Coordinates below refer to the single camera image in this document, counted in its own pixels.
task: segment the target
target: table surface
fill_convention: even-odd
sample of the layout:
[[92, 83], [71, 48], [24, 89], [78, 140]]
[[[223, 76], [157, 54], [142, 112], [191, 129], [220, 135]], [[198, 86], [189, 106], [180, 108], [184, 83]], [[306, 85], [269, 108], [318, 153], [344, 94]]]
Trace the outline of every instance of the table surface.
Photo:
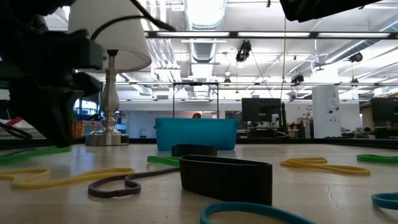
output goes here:
[[[371, 204], [371, 194], [398, 191], [398, 166], [357, 162], [357, 154], [398, 156], [398, 151], [326, 144], [237, 145], [234, 151], [219, 151], [231, 157], [272, 163], [274, 171], [273, 204], [316, 223], [398, 223], [398, 211], [379, 210]], [[133, 167], [147, 170], [149, 155], [156, 145], [131, 144], [123, 147], [86, 147], [76, 145], [65, 154], [31, 158], [1, 166], [2, 169], [48, 167], [54, 178], [65, 178], [107, 167]], [[308, 169], [279, 166], [290, 157], [325, 157], [329, 164], [366, 167], [371, 176], [339, 175]], [[163, 165], [150, 167], [163, 168]], [[0, 181], [1, 223], [199, 223], [202, 208], [217, 202], [182, 190], [178, 172], [138, 179], [139, 195], [103, 199], [87, 195], [90, 182], [39, 190], [12, 189], [9, 180]], [[110, 183], [104, 189], [123, 187]], [[216, 213], [210, 219], [221, 223], [281, 223], [268, 217], [244, 213]]]

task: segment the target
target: green rubber band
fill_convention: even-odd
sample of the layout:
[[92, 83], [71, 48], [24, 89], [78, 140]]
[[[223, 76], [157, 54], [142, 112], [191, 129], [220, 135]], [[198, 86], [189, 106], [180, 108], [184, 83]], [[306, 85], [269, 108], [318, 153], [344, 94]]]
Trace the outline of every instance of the green rubber band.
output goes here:
[[358, 161], [363, 162], [382, 162], [382, 163], [390, 163], [390, 164], [398, 164], [398, 156], [378, 156], [378, 155], [367, 155], [361, 154], [357, 155], [356, 159]]
[[160, 156], [148, 156], [147, 162], [161, 163], [169, 166], [180, 166], [179, 157], [160, 157]]
[[51, 155], [51, 154], [58, 154], [58, 153], [64, 153], [64, 152], [70, 152], [70, 147], [69, 146], [63, 147], [63, 148], [59, 148], [56, 146], [41, 147], [36, 150], [23, 152], [20, 154], [14, 154], [12, 156], [2, 157], [2, 158], [0, 158], [0, 163], [10, 164], [10, 163], [14, 163], [14, 162], [20, 162], [20, 161], [23, 161], [25, 159], [28, 159], [28, 158], [34, 157], [34, 156]]

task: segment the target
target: yellow rubber band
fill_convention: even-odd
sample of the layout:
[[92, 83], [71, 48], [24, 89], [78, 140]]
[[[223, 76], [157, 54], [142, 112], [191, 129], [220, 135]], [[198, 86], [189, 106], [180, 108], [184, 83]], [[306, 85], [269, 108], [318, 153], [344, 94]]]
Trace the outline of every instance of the yellow rubber band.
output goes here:
[[[38, 172], [29, 176], [27, 179], [14, 177], [12, 174]], [[12, 180], [12, 186], [16, 189], [42, 189], [46, 187], [57, 187], [68, 184], [75, 184], [87, 180], [97, 180], [116, 175], [129, 175], [133, 174], [132, 168], [107, 168], [100, 170], [93, 170], [84, 172], [69, 179], [49, 180], [46, 182], [36, 182], [39, 179], [50, 176], [50, 170], [46, 168], [27, 168], [27, 169], [14, 169], [14, 170], [0, 170], [0, 179]]]
[[341, 174], [351, 175], [370, 175], [371, 171], [361, 167], [342, 166], [342, 165], [328, 165], [328, 161], [323, 157], [306, 157], [306, 158], [291, 158], [279, 163], [281, 166], [297, 167], [297, 168], [314, 168], [321, 170], [328, 170]]

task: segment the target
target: lamp base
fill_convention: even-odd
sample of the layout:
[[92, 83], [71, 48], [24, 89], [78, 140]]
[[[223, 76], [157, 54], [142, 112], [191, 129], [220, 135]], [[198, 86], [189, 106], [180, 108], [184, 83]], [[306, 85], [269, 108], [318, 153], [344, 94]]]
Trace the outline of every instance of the lamp base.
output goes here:
[[86, 135], [86, 146], [125, 146], [129, 135], [121, 133], [90, 133]]

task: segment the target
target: silver lamp stand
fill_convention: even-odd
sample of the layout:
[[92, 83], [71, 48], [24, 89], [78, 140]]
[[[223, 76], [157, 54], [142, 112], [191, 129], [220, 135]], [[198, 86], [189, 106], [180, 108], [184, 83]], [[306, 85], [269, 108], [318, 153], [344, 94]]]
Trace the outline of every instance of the silver lamp stand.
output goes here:
[[103, 128], [86, 135], [87, 146], [122, 146], [129, 144], [129, 135], [122, 134], [115, 127], [115, 112], [119, 109], [119, 96], [116, 91], [115, 57], [109, 56], [109, 68], [106, 72], [106, 83], [101, 95], [99, 107], [104, 111]]

